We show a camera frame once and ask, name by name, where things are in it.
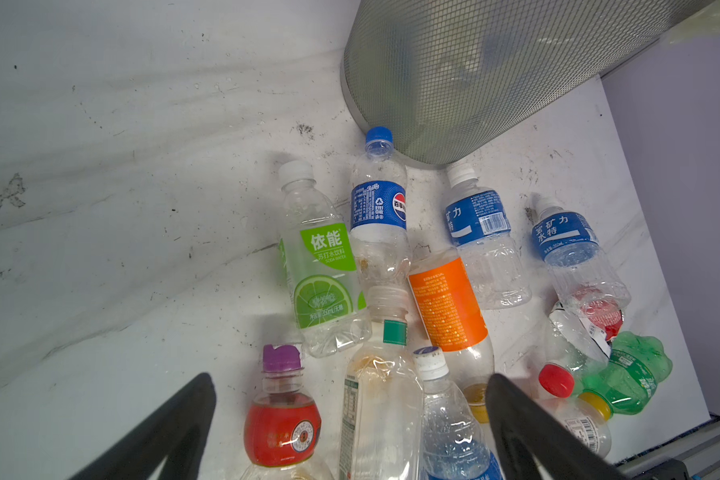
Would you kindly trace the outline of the green lime label bottle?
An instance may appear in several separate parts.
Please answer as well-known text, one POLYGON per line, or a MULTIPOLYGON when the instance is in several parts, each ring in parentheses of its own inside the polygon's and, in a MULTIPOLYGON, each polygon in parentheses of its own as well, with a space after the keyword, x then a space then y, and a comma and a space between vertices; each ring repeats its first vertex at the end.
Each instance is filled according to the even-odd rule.
POLYGON ((316 188, 312 166, 279 168, 284 195, 278 216, 280 253, 304 349, 324 358, 368 340, 371 321, 348 229, 316 188))

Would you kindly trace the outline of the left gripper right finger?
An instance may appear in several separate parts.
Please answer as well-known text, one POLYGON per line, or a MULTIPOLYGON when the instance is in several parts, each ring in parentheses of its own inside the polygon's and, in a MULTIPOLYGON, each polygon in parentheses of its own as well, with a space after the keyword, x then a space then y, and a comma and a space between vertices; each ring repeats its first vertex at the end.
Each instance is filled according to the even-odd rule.
POLYGON ((622 479, 542 407, 501 374, 489 377, 486 409, 507 479, 622 479))

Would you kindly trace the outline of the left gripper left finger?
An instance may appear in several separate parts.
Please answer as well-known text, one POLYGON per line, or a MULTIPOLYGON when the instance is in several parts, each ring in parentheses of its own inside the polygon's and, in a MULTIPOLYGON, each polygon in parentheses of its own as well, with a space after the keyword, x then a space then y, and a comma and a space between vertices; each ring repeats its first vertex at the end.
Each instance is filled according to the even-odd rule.
POLYGON ((196 479, 216 407, 211 376, 194 377, 75 479, 196 479))

